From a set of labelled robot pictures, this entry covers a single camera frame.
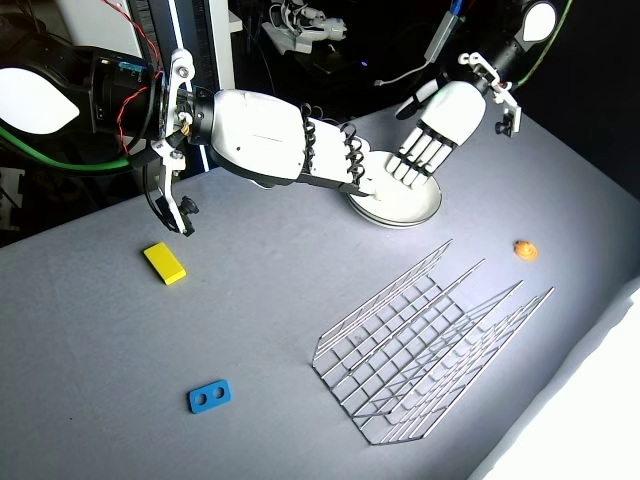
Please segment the orange object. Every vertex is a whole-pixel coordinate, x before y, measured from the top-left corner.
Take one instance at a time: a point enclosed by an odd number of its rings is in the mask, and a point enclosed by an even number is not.
[[[513,251],[516,252],[518,257],[526,262],[533,262],[538,258],[538,249],[536,246],[533,243],[526,242],[524,240],[518,240],[513,245]]]

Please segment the blue block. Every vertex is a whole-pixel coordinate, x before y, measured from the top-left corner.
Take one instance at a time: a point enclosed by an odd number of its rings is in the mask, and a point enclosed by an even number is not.
[[[230,401],[231,388],[226,380],[218,380],[189,392],[189,405],[193,413],[202,413]]]

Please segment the yellow sponge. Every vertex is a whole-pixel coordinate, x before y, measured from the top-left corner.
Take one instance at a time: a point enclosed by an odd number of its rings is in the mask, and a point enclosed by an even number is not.
[[[187,271],[180,265],[178,259],[171,253],[171,250],[164,242],[147,248],[144,251],[144,255],[167,285],[171,285],[187,276]]]

